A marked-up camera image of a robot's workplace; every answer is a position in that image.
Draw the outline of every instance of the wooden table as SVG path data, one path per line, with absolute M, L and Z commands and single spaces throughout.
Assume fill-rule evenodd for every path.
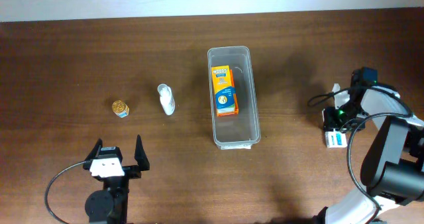
M 254 223 L 311 217 L 354 185 L 346 149 L 323 142 L 312 95 L 350 84 L 354 69 L 378 69 L 424 118 L 424 10 L 385 9 L 97 19 L 0 24 L 0 223 L 56 223 L 43 194 L 61 169 L 98 138 L 123 164 L 142 136 L 151 170 L 130 182 L 133 223 Z M 250 48 L 262 140 L 252 150 L 213 142 L 207 51 Z M 168 117 L 156 87 L 174 90 Z M 130 115 L 111 110 L 122 99 Z M 358 134 L 358 173 L 376 128 Z M 76 168 L 50 192 L 52 209 L 87 223 L 84 203 L 101 183 Z M 422 223 L 424 204 L 382 215 Z

